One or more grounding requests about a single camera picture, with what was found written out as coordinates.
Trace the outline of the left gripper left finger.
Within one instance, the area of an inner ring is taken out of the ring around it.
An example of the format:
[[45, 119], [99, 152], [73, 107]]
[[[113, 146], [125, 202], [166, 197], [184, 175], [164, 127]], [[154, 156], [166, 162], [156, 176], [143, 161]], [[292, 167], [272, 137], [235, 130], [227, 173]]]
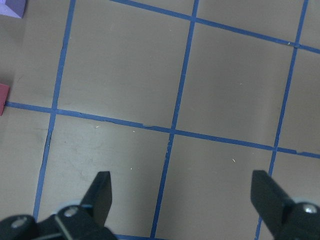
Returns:
[[111, 205], [111, 174], [100, 171], [80, 203], [62, 208], [54, 220], [65, 240], [111, 240], [112, 232], [105, 227]]

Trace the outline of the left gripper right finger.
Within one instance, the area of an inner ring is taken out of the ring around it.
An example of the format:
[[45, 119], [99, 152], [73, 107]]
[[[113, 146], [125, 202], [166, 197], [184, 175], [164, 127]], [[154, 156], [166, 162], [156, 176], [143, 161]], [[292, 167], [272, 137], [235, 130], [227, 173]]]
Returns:
[[250, 200], [275, 240], [318, 240], [320, 207], [294, 201], [264, 170], [254, 170]]

